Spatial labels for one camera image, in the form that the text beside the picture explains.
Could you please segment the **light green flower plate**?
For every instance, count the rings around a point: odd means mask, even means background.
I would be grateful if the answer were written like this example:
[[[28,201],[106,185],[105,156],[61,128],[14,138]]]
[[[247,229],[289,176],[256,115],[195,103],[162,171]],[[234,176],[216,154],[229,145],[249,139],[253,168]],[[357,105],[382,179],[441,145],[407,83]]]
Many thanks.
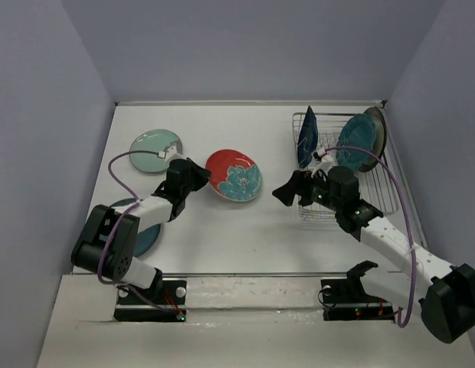
[[[176,145],[182,153],[182,141],[171,130],[149,130],[138,136],[132,143],[129,151],[130,162],[143,173],[156,174],[165,172],[169,163],[157,156],[167,146]]]

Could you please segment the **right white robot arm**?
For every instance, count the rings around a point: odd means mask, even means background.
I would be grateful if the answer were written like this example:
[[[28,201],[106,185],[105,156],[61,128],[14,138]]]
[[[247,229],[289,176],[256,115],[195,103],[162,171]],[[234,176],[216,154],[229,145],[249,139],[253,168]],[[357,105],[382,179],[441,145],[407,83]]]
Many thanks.
[[[296,170],[272,192],[285,206],[318,203],[335,214],[339,227],[387,258],[409,278],[407,311],[421,308],[421,320],[443,343],[453,343],[475,326],[475,269],[454,266],[417,246],[359,193],[353,171],[335,166],[328,173]]]

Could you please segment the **blue speckled round plate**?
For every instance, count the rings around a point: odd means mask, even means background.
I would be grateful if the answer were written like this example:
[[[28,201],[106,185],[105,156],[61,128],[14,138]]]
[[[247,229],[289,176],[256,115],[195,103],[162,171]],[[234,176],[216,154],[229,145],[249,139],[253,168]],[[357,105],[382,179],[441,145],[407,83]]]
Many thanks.
[[[131,205],[135,200],[133,198],[120,199],[112,203],[111,207],[121,207]],[[135,248],[133,250],[134,257],[140,257],[144,255],[157,241],[161,232],[161,224],[153,225],[147,228],[143,232],[139,232],[136,238]]]

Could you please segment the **red and teal plate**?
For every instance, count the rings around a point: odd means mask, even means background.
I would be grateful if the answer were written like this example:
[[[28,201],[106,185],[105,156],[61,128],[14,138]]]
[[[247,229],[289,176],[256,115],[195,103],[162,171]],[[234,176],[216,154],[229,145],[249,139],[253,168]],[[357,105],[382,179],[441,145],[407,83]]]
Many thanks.
[[[211,172],[209,184],[220,196],[233,202],[249,202],[258,197],[263,176],[249,156],[235,149],[212,153],[205,164]]]

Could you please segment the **dark blue teardrop plate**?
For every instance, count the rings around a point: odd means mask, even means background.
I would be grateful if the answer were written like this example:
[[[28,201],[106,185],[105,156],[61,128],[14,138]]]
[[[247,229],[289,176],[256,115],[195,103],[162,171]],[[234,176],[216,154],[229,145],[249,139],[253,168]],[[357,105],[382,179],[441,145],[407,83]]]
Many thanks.
[[[313,160],[318,144],[316,115],[311,106],[307,107],[296,146],[298,166],[305,169]]]

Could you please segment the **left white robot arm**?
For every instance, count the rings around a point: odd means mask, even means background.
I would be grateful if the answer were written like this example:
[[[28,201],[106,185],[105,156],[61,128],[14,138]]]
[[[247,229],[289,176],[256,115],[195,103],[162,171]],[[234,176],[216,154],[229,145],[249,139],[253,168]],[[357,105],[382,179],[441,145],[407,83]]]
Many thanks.
[[[191,192],[207,185],[211,172],[189,158],[170,162],[165,180],[146,199],[118,207],[96,205],[71,253],[72,265],[97,275],[102,283],[118,284],[142,301],[157,301],[162,272],[135,255],[137,236],[154,225],[174,221]]]

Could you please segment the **teal scalloped plate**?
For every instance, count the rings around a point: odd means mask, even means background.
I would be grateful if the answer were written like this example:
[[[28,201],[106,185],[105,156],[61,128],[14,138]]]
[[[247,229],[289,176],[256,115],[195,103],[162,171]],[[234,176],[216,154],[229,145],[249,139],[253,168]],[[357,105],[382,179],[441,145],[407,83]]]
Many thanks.
[[[342,128],[337,146],[355,146],[366,151],[372,151],[377,137],[376,127],[371,117],[366,114],[356,114]],[[355,149],[341,149],[336,151],[336,161],[357,171],[369,158],[369,155]]]

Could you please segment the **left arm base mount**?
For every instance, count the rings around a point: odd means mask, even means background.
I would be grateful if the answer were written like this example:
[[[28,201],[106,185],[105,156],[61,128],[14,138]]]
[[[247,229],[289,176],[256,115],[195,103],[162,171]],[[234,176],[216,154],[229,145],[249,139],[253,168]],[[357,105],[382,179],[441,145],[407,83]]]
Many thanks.
[[[113,319],[134,323],[184,323],[187,281],[163,279],[159,291],[119,286]]]

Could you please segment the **cream plate with grey rim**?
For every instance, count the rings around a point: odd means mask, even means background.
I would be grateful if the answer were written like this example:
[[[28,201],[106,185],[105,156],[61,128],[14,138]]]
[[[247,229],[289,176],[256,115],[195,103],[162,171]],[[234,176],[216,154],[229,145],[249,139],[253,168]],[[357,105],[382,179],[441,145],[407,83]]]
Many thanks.
[[[384,115],[377,107],[369,107],[365,110],[364,114],[369,116],[375,125],[376,138],[372,147],[372,153],[381,159],[384,156],[388,133]],[[369,157],[368,160],[360,166],[359,172],[369,172],[373,170],[377,164],[377,160]]]

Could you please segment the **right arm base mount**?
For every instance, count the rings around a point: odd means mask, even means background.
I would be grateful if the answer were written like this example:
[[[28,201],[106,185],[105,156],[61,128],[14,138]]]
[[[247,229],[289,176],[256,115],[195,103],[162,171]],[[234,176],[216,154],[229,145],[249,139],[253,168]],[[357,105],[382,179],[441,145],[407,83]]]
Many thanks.
[[[390,320],[395,311],[386,300],[366,294],[361,278],[378,265],[363,261],[346,272],[344,278],[321,280],[317,294],[324,321]]]

